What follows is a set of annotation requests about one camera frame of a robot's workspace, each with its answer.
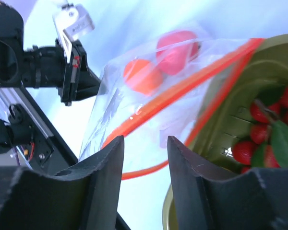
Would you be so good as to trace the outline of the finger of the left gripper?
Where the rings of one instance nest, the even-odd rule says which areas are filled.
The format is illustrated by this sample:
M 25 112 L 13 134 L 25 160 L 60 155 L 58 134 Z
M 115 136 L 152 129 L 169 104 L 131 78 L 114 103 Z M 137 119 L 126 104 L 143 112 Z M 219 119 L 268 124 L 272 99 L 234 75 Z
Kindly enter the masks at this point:
M 75 101 L 81 101 L 98 94 L 101 80 L 91 69 L 80 70 Z

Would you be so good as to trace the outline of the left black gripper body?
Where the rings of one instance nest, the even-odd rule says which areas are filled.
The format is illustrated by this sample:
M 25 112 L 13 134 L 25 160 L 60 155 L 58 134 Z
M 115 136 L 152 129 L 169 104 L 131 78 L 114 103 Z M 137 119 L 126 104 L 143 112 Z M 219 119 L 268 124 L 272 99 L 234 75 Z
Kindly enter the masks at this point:
M 85 71 L 87 71 L 82 64 L 83 59 L 86 59 L 86 51 L 81 42 L 77 40 L 71 45 L 70 62 L 67 63 L 67 58 L 65 58 L 63 85 L 58 88 L 61 102 L 66 106 L 71 106 L 73 101 L 84 99 L 85 85 L 83 80 Z

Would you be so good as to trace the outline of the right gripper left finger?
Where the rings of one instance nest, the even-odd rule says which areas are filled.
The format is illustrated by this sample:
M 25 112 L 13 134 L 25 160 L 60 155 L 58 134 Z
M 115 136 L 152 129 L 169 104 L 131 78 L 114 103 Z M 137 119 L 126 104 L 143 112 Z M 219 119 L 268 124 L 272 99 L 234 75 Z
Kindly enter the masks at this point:
M 124 138 L 54 176 L 0 167 L 0 230 L 113 230 Z

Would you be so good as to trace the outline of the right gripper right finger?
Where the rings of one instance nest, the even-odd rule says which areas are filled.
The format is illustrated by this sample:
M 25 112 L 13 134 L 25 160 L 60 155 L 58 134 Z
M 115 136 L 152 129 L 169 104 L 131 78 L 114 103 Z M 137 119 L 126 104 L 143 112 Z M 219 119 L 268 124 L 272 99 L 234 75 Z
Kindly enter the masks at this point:
M 181 230 L 288 230 L 288 169 L 223 169 L 168 137 L 168 162 Z

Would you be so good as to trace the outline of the clear zip bag orange seal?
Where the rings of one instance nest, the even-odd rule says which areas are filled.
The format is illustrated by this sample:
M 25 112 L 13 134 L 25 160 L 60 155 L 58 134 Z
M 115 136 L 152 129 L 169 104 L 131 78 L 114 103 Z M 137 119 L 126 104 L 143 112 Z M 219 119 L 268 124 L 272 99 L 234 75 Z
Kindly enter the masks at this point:
M 197 35 L 197 57 L 168 75 L 157 66 L 158 40 L 174 31 Z M 117 136 L 124 137 L 122 179 L 152 174 L 168 165 L 167 139 L 184 144 L 203 128 L 209 115 L 229 94 L 263 38 L 213 38 L 196 23 L 179 25 L 111 60 L 91 112 L 79 160 L 100 151 Z M 125 66 L 149 60 L 161 71 L 163 84 L 151 95 L 131 90 L 124 82 Z

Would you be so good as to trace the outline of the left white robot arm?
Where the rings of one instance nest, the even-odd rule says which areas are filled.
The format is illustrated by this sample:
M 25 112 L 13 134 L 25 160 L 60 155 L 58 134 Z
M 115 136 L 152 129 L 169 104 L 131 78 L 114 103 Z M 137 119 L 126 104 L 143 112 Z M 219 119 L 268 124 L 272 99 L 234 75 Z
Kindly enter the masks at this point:
M 59 7 L 52 17 L 55 45 L 24 50 L 23 18 L 0 1 L 0 88 L 56 88 L 66 105 L 97 95 L 101 81 L 79 40 L 94 30 L 93 21 L 81 4 L 64 0 Z

